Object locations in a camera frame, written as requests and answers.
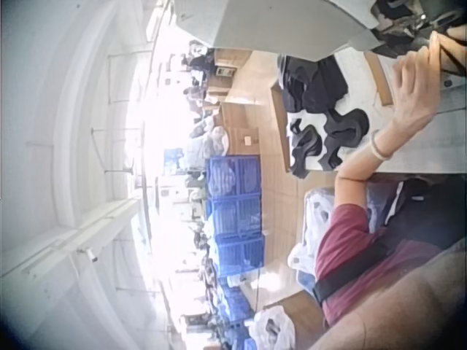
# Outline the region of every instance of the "black strap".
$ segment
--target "black strap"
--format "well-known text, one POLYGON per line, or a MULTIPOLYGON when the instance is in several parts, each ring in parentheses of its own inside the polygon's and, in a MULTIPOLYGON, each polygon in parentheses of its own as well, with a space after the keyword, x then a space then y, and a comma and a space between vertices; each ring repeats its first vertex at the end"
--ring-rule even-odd
POLYGON ((314 298, 321 306, 324 300, 347 283, 356 280, 368 269, 391 255, 401 239, 402 235, 396 233, 384 234, 378 238, 368 248, 342 263, 324 279, 317 281, 312 290, 314 298))

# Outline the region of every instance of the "bracelet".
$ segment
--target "bracelet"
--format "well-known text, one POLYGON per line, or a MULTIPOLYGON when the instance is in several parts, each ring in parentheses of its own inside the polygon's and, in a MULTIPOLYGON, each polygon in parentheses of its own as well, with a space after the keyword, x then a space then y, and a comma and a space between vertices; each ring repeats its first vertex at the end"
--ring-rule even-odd
POLYGON ((376 142, 374 141, 374 137, 376 136, 377 132, 379 130, 375 130, 371 133, 371 137, 370 137, 370 147, 371 147, 371 152, 373 153, 373 155, 378 158, 379 160, 381 160, 382 162, 385 162, 386 160, 389 160, 391 159, 393 156, 390 155, 389 157, 385 157, 384 155, 381 154, 381 152, 379 151, 378 147, 377 147, 377 144, 376 142))

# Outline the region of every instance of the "wooden floor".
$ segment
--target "wooden floor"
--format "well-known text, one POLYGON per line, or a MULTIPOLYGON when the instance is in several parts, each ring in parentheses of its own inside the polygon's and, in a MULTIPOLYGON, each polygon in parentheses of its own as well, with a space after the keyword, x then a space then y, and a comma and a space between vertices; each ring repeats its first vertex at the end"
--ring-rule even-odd
POLYGON ((276 80, 277 55, 253 52, 237 71, 226 100, 245 104, 249 126, 259 128, 266 267, 261 270, 259 280, 258 274, 252 273, 250 283, 242 287, 258 310, 301 291, 296 272, 287 266, 287 256, 301 241, 304 195, 317 186, 332 186, 334 180, 334 174, 322 171, 310 173, 305 180, 285 172, 271 98, 271 86, 276 80))

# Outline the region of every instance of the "hand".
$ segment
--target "hand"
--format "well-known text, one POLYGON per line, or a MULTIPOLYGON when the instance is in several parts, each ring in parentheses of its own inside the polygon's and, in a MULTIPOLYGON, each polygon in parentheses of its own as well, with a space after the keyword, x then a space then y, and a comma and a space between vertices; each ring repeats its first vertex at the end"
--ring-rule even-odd
POLYGON ((433 32, 430 49, 409 52, 393 67, 395 117, 393 124, 409 138, 433 119, 439 105, 440 45, 433 32))
MULTIPOLYGON (((447 34, 454 39, 458 40, 467 40, 467 25, 464 24, 463 26, 450 28, 447 30, 447 34)), ((451 39, 447 36, 439 34, 439 42, 441 46, 449 52, 454 58, 466 67, 466 57, 467 57, 467 47, 457 43, 455 40, 451 39)), ((460 71, 459 68, 452 62, 451 58, 449 58, 445 52, 441 51, 441 67, 443 70, 452 72, 458 75, 464 75, 464 71, 460 71)))

